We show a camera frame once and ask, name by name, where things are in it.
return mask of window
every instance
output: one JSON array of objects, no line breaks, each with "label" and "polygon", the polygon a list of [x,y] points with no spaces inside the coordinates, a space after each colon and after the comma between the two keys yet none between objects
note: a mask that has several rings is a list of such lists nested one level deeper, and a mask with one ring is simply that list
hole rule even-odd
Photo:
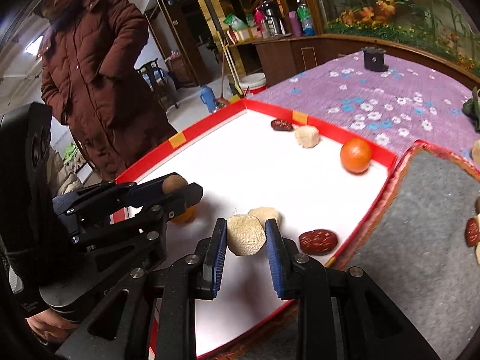
[{"label": "window", "polygon": [[33,56],[38,55],[38,49],[40,48],[40,44],[42,43],[43,35],[39,36],[37,40],[33,41],[28,45],[25,49],[27,53],[30,53]]}]

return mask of blue bottle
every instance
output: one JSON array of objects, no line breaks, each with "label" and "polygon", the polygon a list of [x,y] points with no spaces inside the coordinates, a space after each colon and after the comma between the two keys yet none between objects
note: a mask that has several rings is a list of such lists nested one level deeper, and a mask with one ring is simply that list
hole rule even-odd
[{"label": "blue bottle", "polygon": [[217,110],[217,102],[215,101],[215,94],[213,93],[212,88],[203,85],[202,90],[200,91],[200,98],[207,106],[208,112],[212,113]]}]

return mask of fish tank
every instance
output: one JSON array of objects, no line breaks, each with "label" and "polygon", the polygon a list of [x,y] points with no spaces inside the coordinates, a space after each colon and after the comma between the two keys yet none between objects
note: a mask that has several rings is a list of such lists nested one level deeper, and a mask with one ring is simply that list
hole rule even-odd
[{"label": "fish tank", "polygon": [[319,0],[325,32],[415,47],[480,77],[480,36],[450,0]]}]

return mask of chair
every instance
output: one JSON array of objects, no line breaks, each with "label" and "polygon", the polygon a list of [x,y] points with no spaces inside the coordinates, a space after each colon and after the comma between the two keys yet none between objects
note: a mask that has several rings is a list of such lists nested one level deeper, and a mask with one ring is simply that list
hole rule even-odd
[{"label": "chair", "polygon": [[[137,72],[145,79],[145,81],[150,85],[152,92],[154,93],[155,98],[166,111],[171,105],[174,105],[175,108],[178,108],[178,104],[175,100],[175,96],[171,91],[167,81],[165,80],[164,71],[158,66],[158,58],[153,61],[149,61],[146,64],[142,65]],[[158,72],[160,79],[157,80],[155,77],[155,72]]]}]

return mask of wooden cabinet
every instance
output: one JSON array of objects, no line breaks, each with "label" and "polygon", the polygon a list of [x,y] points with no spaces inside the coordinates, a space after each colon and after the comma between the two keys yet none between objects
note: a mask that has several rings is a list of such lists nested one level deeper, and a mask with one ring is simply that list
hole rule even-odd
[{"label": "wooden cabinet", "polygon": [[447,74],[466,87],[480,86],[480,79],[462,67],[445,59],[403,44],[353,35],[323,34],[290,37],[255,42],[268,86],[273,86],[327,61],[375,46],[388,55],[419,63]]},{"label": "wooden cabinet", "polygon": [[181,55],[175,58],[170,58],[165,62],[170,73],[173,73],[171,76],[177,89],[197,86],[195,79],[185,66],[183,57]]}]

